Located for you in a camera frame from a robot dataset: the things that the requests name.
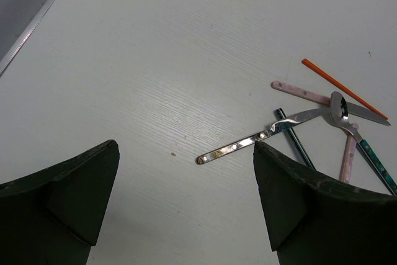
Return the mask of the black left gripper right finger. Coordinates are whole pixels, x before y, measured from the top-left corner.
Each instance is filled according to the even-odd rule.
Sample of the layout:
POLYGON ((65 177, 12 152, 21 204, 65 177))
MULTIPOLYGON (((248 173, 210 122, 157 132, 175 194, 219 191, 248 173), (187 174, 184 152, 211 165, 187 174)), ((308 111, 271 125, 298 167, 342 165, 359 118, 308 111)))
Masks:
POLYGON ((280 264, 395 264, 396 198, 355 187, 256 142, 254 172, 280 264))

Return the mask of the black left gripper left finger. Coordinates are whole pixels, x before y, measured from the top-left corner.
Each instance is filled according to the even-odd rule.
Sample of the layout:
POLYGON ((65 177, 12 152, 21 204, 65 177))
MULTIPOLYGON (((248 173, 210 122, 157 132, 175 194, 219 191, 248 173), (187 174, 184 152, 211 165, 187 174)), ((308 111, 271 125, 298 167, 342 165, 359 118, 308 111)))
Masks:
POLYGON ((86 264, 119 160, 117 142, 107 140, 1 184, 1 264, 86 264))

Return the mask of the pink-handled steel spoon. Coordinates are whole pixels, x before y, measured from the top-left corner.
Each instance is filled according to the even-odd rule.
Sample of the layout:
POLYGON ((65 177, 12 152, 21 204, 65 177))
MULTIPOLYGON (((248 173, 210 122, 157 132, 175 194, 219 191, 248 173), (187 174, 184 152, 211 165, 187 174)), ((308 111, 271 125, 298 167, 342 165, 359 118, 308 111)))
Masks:
POLYGON ((339 173, 339 180, 346 184, 350 183, 356 147, 357 141, 353 135, 347 133, 347 140, 339 173))

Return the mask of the green-handled steel spoon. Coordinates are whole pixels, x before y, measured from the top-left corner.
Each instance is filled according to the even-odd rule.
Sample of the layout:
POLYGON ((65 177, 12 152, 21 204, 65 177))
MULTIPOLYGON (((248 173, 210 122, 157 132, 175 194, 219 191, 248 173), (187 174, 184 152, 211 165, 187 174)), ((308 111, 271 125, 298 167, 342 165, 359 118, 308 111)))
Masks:
POLYGON ((329 116, 333 126, 346 131, 354 138, 372 170, 376 173, 390 194, 396 196, 396 183, 394 179, 381 163, 370 144, 362 138, 358 129, 349 122, 347 102, 342 94, 337 91, 331 93, 329 116))

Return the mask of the pink-handled steel knife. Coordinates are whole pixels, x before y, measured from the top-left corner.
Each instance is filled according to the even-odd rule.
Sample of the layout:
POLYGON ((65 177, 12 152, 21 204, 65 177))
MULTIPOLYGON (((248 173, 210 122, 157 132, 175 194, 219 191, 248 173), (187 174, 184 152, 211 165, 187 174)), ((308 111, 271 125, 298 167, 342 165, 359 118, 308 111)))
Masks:
MULTIPOLYGON (((322 96, 322 95, 307 91, 305 89, 298 88, 296 86, 292 86, 287 83, 283 83, 281 81, 273 81, 271 83, 271 87, 278 91, 282 91, 287 94, 291 94, 293 96, 297 96, 302 99, 306 99, 308 101, 315 102, 317 104, 322 104, 325 106, 328 106, 331 101, 331 99, 329 97, 322 96)), ((369 110, 368 108, 358 106, 357 104, 353 104, 351 102, 347 102, 347 108, 348 108, 349 114, 352 114, 352 115, 358 116, 360 118, 367 119, 372 122, 376 122, 378 124, 382 124, 382 125, 385 125, 388 127, 391 126, 389 121, 385 120, 384 118, 382 118, 375 112, 369 110)))

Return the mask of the dark-handled steel knife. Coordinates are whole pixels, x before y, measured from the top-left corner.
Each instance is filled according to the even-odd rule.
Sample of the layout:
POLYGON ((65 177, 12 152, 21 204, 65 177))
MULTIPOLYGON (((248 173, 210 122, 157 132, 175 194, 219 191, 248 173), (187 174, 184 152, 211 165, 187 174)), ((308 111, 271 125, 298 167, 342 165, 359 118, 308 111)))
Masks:
POLYGON ((266 126, 265 130, 262 130, 262 131, 257 132, 249 137, 240 139, 238 141, 235 141, 228 145, 225 145, 221 148, 215 149, 213 151, 210 151, 208 153, 198 156, 196 158, 196 163, 198 165, 206 164, 206 163, 209 163, 215 159, 224 157, 224 156, 226 156, 230 153, 233 153, 235 151, 238 151, 242 148, 251 146, 251 145, 255 144, 255 142, 257 142, 257 141, 263 141, 263 140, 270 138, 278 133, 285 132, 289 129, 292 129, 293 127, 296 127, 297 125, 300 125, 302 123, 305 123, 307 121, 315 119, 319 116, 322 116, 326 113, 327 110, 328 110, 328 108, 326 108, 326 107, 305 110, 303 112, 299 112, 299 113, 293 114, 289 117, 278 120, 278 121, 266 126))

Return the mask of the orange chopstick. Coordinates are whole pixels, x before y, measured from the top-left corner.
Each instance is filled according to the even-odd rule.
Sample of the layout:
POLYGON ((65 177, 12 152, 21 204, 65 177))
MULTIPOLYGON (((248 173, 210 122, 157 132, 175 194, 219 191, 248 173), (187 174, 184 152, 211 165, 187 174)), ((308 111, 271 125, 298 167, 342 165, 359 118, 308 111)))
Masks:
POLYGON ((353 91, 351 91, 349 88, 345 87, 342 83, 340 83, 338 80, 334 79, 331 75, 327 74, 325 71, 323 71, 321 68, 316 66, 314 63, 312 63, 310 60, 304 58, 302 59, 301 63, 308 67, 310 70, 314 71, 316 74, 320 75, 322 78, 324 78, 326 81, 331 83, 333 86, 337 87, 353 99, 355 99, 357 102, 361 103, 364 107, 368 108, 372 112, 376 113, 380 117, 382 117, 385 120, 388 120, 388 117, 384 114, 382 114, 379 110, 371 106, 368 102, 363 100, 361 97, 356 95, 353 91))

